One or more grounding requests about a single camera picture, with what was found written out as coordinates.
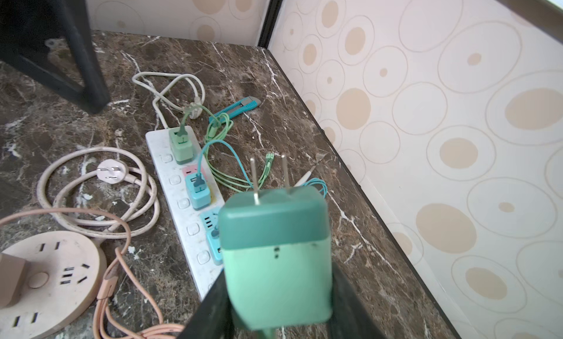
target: green charger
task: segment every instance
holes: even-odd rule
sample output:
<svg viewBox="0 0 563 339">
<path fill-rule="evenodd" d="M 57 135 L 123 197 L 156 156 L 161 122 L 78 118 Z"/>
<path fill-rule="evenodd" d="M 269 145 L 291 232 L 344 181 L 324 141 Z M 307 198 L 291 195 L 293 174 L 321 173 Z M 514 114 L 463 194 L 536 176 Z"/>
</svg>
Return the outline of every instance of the green charger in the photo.
<svg viewBox="0 0 563 339">
<path fill-rule="evenodd" d="M 219 212 L 221 253 L 234 317 L 253 331 L 327 321 L 332 314 L 328 207 L 313 187 L 233 195 Z"/>
</svg>

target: plug prong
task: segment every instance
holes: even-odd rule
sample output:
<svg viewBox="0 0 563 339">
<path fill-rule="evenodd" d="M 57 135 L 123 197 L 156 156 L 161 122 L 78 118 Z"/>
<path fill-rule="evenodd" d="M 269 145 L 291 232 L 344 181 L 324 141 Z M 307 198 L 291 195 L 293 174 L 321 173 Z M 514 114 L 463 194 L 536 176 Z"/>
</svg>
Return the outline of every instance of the plug prong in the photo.
<svg viewBox="0 0 563 339">
<path fill-rule="evenodd" d="M 283 184 L 285 185 L 285 190 L 289 193 L 289 171 L 287 169 L 287 156 L 285 153 L 281 155 L 281 167 L 283 169 Z"/>
<path fill-rule="evenodd" d="M 256 160 L 254 157 L 250 158 L 250 173 L 252 174 L 252 186 L 254 188 L 254 203 L 255 205 L 260 205 L 260 200 L 258 199 L 258 176 L 256 174 Z"/>
</svg>

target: white power strip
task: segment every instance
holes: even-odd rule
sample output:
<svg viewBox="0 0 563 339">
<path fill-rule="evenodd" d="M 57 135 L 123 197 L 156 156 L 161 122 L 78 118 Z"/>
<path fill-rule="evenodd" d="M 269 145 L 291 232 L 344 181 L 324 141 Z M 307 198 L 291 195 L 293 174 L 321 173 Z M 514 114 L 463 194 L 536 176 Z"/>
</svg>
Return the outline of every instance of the white power strip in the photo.
<svg viewBox="0 0 563 339">
<path fill-rule="evenodd" d="M 211 191 L 211 203 L 198 211 L 191 206 L 182 170 L 198 164 L 197 158 L 201 148 L 195 138 L 193 129 L 190 126 L 186 126 L 186 131 L 194 147 L 195 160 L 183 165 L 179 165 L 174 160 L 170 148 L 168 129 L 147 132 L 145 137 L 152 161 L 157 169 L 160 185 L 165 192 L 166 201 L 168 202 L 180 243 L 186 254 L 195 286 L 202 300 L 213 283 L 215 283 L 223 267 L 217 266 L 213 262 L 206 239 L 206 228 L 201 222 L 199 215 L 210 209 L 222 207 L 225 201 L 204 159 L 201 161 L 201 170 Z"/>
</svg>

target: wallpaper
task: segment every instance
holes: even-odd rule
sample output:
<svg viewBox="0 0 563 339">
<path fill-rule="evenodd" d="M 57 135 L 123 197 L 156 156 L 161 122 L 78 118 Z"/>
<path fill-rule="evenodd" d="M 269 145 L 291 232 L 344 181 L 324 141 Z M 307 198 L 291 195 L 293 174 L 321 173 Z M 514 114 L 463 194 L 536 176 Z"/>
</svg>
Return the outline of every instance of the wallpaper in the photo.
<svg viewBox="0 0 563 339">
<path fill-rule="evenodd" d="M 243 45 L 257 45 L 268 2 L 87 0 L 93 29 Z"/>
<path fill-rule="evenodd" d="M 495 0 L 285 0 L 269 48 L 463 339 L 563 337 L 563 45 Z"/>
</svg>

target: marble countertop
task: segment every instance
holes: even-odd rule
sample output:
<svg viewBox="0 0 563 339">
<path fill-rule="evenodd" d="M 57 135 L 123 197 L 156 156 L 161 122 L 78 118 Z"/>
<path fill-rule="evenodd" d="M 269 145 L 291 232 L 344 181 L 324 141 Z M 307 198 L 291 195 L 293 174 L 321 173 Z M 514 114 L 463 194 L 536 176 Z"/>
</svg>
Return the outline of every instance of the marble countertop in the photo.
<svg viewBox="0 0 563 339">
<path fill-rule="evenodd" d="M 237 117 L 227 141 L 241 157 L 257 159 L 261 170 L 267 152 L 277 154 L 264 188 L 282 184 L 279 155 L 289 157 L 291 181 L 297 181 L 313 164 L 316 153 L 328 155 L 313 176 L 326 181 L 332 229 L 332 258 L 348 276 L 357 295 L 375 323 L 389 338 L 454 338 L 433 301 L 383 223 L 374 215 L 359 187 L 317 127 L 289 82 L 267 50 L 258 47 L 214 44 L 143 35 L 94 33 L 98 59 L 113 104 L 99 115 L 90 116 L 67 103 L 39 83 L 0 62 L 0 216 L 22 209 L 38 208 L 35 185 L 43 170 L 59 157 L 79 148 L 118 146 L 137 155 L 156 177 L 145 133 L 162 129 L 151 106 L 152 95 L 134 85 L 130 78 L 141 71 L 192 73 L 206 87 L 205 105 L 216 112 L 245 96 L 256 96 L 262 104 L 248 116 Z M 50 54 L 50 60 L 77 78 L 73 58 L 64 42 Z M 157 89 L 165 80 L 151 79 Z M 169 98 L 189 103 L 191 90 L 173 88 Z M 179 123 L 178 113 L 164 110 L 170 126 Z M 207 116 L 190 121 L 198 138 L 203 138 Z M 222 148 L 210 154 L 221 171 L 240 174 L 236 161 Z M 69 161 L 52 176 L 48 195 L 54 195 L 71 179 L 95 169 L 111 154 L 89 154 Z M 67 205 L 88 206 L 122 214 L 136 194 L 128 184 L 103 187 L 91 179 L 67 201 Z M 90 200 L 84 195 L 92 195 Z M 222 189 L 225 200 L 233 194 Z M 165 320 L 186 323 L 199 305 L 184 253 L 162 191 L 162 211 L 156 226 L 135 237 L 134 253 L 127 262 L 140 282 L 158 302 Z M 132 223 L 148 222 L 142 216 Z M 0 229 L 0 250 L 29 237 L 61 227 L 50 217 L 22 219 Z M 113 259 L 117 242 L 105 242 L 102 249 Z M 122 275 L 111 310 L 135 331 L 157 323 L 157 316 L 141 293 Z M 77 321 L 49 338 L 91 338 L 94 306 Z M 110 334 L 121 333 L 110 328 Z M 324 326 L 285 328 L 283 338 L 327 338 Z"/>
</svg>

